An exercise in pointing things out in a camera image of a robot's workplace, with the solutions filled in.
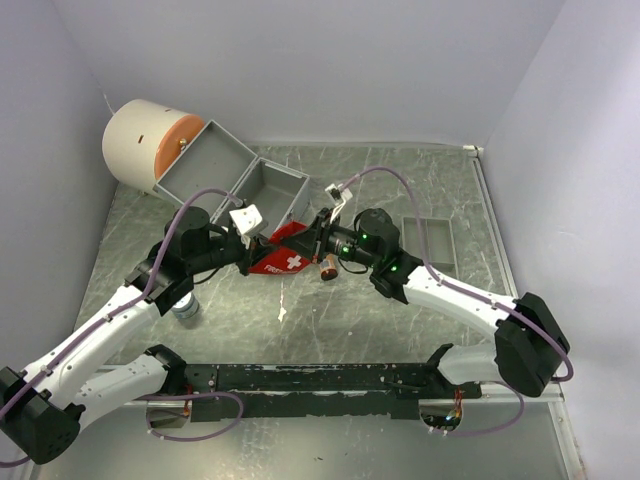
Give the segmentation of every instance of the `white cross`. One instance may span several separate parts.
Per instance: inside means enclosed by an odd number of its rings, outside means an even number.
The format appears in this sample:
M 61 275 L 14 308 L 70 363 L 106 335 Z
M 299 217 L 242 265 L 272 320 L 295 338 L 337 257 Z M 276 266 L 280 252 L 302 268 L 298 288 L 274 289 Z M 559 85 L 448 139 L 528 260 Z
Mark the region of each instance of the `white cross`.
M 287 269 L 291 270 L 292 268 L 296 268 L 302 265 L 302 262 L 300 261 L 302 259 L 302 257 L 300 255 L 296 255 L 295 257 L 289 257 L 287 258 Z

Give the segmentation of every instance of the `gray box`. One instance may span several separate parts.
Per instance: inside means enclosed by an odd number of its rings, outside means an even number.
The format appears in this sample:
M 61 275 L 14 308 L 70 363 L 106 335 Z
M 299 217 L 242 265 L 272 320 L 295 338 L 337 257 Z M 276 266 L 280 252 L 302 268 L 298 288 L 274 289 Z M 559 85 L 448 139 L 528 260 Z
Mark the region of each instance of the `gray box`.
M 198 133 L 153 187 L 160 196 L 182 205 L 206 187 L 227 190 L 254 203 L 270 236 L 309 205 L 309 177 L 258 156 L 213 120 Z M 194 205 L 204 208 L 214 223 L 226 226 L 233 204 L 215 194 L 203 195 Z
M 458 278 L 458 261 L 453 243 L 451 222 L 445 218 L 420 218 L 426 235 L 427 255 L 431 265 L 445 275 Z M 420 258 L 420 239 L 415 217 L 402 217 L 402 248 Z
M 262 231 L 271 236 L 281 226 L 302 217 L 309 205 L 309 177 L 288 167 L 259 158 L 234 191 L 235 195 L 255 204 L 268 225 Z M 227 225 L 229 211 L 234 208 L 226 200 L 215 223 Z

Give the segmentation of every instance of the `red first aid kit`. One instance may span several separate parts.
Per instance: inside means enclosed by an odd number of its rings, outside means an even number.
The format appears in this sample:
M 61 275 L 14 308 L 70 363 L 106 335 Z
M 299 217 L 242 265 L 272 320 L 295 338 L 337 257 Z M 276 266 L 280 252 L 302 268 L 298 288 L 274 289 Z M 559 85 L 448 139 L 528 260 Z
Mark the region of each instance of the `red first aid kit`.
M 280 245 L 283 238 L 287 238 L 307 228 L 306 225 L 298 222 L 288 223 L 275 232 L 269 239 L 274 245 Z M 298 273 L 311 265 L 306 258 L 302 258 L 293 250 L 287 247 L 279 247 L 270 253 L 257 264 L 249 269 L 249 273 L 260 273 L 263 275 L 283 275 Z

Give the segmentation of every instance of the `white wall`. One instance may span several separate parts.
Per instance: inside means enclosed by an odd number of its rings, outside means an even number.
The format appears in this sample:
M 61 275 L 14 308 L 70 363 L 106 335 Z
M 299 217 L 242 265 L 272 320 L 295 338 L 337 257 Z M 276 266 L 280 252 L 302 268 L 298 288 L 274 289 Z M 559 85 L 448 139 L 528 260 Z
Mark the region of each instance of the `white wall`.
M 569 0 L 486 149 L 522 291 L 572 343 L 566 385 L 593 479 L 637 478 L 640 2 Z
M 564 0 L 54 0 L 114 108 L 251 141 L 484 143 Z
M 55 8 L 0 7 L 0 368 L 20 370 L 72 331 L 115 184 L 109 111 Z

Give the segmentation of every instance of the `gray table surface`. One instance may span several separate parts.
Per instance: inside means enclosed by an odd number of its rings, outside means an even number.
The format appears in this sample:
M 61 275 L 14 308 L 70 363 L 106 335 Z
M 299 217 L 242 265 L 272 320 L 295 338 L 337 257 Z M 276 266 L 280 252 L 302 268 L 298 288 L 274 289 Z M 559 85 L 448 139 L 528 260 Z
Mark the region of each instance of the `gray table surface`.
M 324 188 L 366 166 L 386 165 L 415 189 L 420 213 L 449 218 L 459 278 L 505 293 L 496 246 L 472 160 L 462 149 L 389 147 L 254 147 L 261 156 L 311 176 L 305 220 L 328 205 Z M 392 176 L 375 172 L 353 186 L 343 224 L 367 207 L 383 207 L 399 224 L 411 215 L 408 197 Z M 174 207 L 120 185 L 104 231 L 76 327 L 113 294 L 162 237 Z M 243 277 L 235 266 L 196 287 L 201 311 L 177 321 L 167 315 L 138 332 L 109 363 L 128 363 L 163 343 L 190 363 L 351 363 L 425 361 L 443 343 L 472 345 L 479 334 L 429 308 L 404 306 L 379 295 L 366 275 L 341 272 L 322 282 L 310 266 L 295 276 Z M 286 310 L 282 321 L 280 308 Z
M 323 189 L 369 165 L 389 165 L 416 189 L 423 216 L 450 218 L 459 277 L 496 293 L 509 290 L 492 240 L 473 161 L 459 149 L 256 147 L 260 155 L 312 177 L 311 209 Z M 407 197 L 392 177 L 365 177 L 346 207 L 348 223 L 366 207 L 400 221 Z M 162 234 L 174 208 L 120 186 L 77 325 L 86 321 Z M 244 278 L 234 268 L 196 289 L 202 312 L 189 321 L 165 316 L 139 332 L 111 363 L 126 363 L 164 343 L 188 362 L 424 361 L 442 343 L 469 345 L 479 335 L 428 308 L 382 298 L 366 276 L 342 273 L 330 283 L 315 266 L 293 277 Z M 278 320 L 280 308 L 287 313 Z M 503 423 L 513 402 L 466 404 L 461 428 Z M 222 437 L 196 444 L 162 442 L 146 433 L 144 406 L 101 418 L 64 455 L 29 478 L 101 479 L 566 479 L 551 404 L 529 403 L 515 426 L 480 438 L 428 435 L 420 421 L 386 416 L 245 419 Z M 177 435 L 220 428 L 191 423 Z

